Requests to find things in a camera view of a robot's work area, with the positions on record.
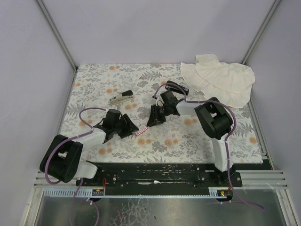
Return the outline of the red white staple box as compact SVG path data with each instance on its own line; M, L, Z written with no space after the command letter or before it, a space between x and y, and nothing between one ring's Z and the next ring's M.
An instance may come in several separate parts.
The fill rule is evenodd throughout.
M142 133L144 133L148 128L145 125L141 125L138 128L138 131L135 132L135 135L138 137L140 136Z

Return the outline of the beige and black stapler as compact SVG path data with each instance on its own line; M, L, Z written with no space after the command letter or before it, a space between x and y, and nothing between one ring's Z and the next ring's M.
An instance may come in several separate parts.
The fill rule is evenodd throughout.
M121 94L111 98L110 104L117 105L117 104L129 101L129 100L132 100L132 99L134 99L134 97L135 96L134 96L132 90L127 90L127 91L122 92Z

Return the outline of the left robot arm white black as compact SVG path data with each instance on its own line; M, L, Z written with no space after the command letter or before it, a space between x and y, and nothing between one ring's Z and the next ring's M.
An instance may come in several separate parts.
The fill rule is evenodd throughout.
M79 113L80 120L90 128L89 131L73 137L58 134L53 138L40 163L40 171L49 184L68 183L73 178L93 179L98 167L94 163L82 161L82 152L108 142L114 135L126 138L139 130L127 114L121 114L116 109L90 107L90 110L98 109L105 111L106 116L94 126L81 117L86 109Z

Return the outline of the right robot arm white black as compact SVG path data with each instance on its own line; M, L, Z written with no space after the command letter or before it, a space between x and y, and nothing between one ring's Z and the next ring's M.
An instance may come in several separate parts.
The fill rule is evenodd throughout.
M233 119L225 105L213 97L207 101L177 99L172 91L160 94L163 105L154 104L150 109L147 127L162 124L169 115L196 116L205 134L211 138L214 148L214 165L220 172L230 172L233 161L226 144L231 133Z

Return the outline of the floral patterned table mat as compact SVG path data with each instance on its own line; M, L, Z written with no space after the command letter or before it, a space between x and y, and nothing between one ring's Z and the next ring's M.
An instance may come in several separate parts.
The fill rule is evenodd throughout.
M164 92L164 84L174 81L185 86L179 64L83 64L77 76L67 106L61 133L72 137L88 131L79 118L95 125L105 117L109 100L124 91L132 90L134 99L114 105L127 114L136 125L145 125L149 119L153 95ZM199 162L214 161L211 139L203 132L197 117L167 117L166 122L148 128L140 136L131 135L94 146L81 155L93 162Z

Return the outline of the cream white cloth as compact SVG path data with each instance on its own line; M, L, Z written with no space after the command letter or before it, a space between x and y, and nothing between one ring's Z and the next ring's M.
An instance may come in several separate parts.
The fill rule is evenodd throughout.
M181 76L204 98L216 97L232 108L242 108L250 100L255 75L251 67L220 62L215 54L196 55L194 64L181 63Z

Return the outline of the aluminium extrusion crossbar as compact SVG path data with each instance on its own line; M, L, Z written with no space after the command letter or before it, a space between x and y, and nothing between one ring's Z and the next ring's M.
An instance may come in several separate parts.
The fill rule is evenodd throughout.
M240 180L242 181L242 188L249 189L288 189L288 183L285 175L281 170L238 170L240 173ZM77 179L72 179L68 183L60 182L55 185L62 188L75 188ZM42 172L38 172L34 188L48 188L53 185L49 184Z

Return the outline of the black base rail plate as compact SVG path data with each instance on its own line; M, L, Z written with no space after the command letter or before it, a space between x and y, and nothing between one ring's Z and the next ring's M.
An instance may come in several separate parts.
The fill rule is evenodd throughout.
M96 175L83 186L104 187L106 196L183 198L210 195L229 200L232 187L242 187L240 173L220 172L214 164L197 163L96 163Z

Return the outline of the right aluminium frame post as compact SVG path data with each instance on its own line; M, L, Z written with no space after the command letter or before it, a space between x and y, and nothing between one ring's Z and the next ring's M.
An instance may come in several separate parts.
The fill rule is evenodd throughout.
M261 37L263 36L265 30L268 28L268 25L275 15L276 11L278 10L280 4L282 3L282 0L274 0L271 7L269 8L264 20L262 21L256 35L254 36L241 64L247 65L248 61L250 60L253 52L255 51L255 48L259 44Z

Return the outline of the aluminium frame post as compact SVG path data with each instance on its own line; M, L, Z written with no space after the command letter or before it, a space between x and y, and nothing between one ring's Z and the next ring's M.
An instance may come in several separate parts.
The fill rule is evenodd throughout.
M247 65L248 61L250 60L253 52L255 51L255 48L259 44L261 37L263 36L265 30L268 28L268 25L275 15L276 11L278 10L280 4L282 3L282 0L274 0L271 7L269 8L264 20L262 21L256 35L254 36L241 64Z
M76 65L75 60L73 59L67 45L65 44L65 41L63 40L46 4L43 0L35 0L34 2L37 4L41 14L46 20L46 23L48 24L54 38L56 39L58 46L60 47L70 67L72 68L72 70L77 71L78 66Z

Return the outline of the left aluminium frame post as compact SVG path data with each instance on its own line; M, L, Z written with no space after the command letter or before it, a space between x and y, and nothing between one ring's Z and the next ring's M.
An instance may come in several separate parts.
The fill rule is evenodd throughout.
M72 70L77 71L78 66L76 65L75 60L73 59L67 45L65 44L65 41L63 40L46 4L43 0L35 0L34 2L37 4L41 14L46 20L46 23L48 24L54 38L56 39L58 46L60 47L70 67L72 68Z

